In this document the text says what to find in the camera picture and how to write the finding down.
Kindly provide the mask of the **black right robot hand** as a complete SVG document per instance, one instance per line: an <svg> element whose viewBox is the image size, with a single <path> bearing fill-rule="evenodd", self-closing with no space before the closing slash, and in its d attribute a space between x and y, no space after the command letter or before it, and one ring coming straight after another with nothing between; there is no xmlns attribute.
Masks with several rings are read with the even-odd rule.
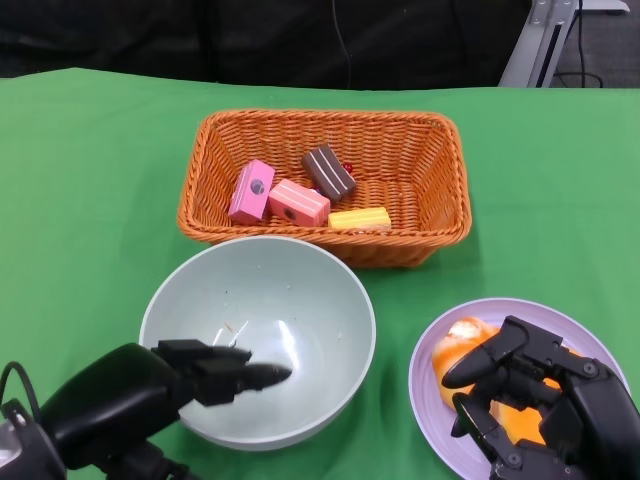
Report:
<svg viewBox="0 0 640 480"><path fill-rule="evenodd" d="M493 479L636 479L639 412L619 377L560 336L514 316L454 364L454 437L470 435ZM498 401L542 416L544 441L512 442L491 415Z"/></svg>

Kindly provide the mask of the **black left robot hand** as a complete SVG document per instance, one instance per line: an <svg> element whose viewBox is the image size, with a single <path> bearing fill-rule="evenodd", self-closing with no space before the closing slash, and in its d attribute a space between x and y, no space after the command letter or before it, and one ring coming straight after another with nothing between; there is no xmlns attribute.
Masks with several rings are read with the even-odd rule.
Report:
<svg viewBox="0 0 640 480"><path fill-rule="evenodd" d="M292 373L251 357L199 340L163 340L151 349L126 344L68 380L42 406L39 423L69 470L95 466L109 479L190 479L187 466L149 439L191 402L231 404Z"/></svg>

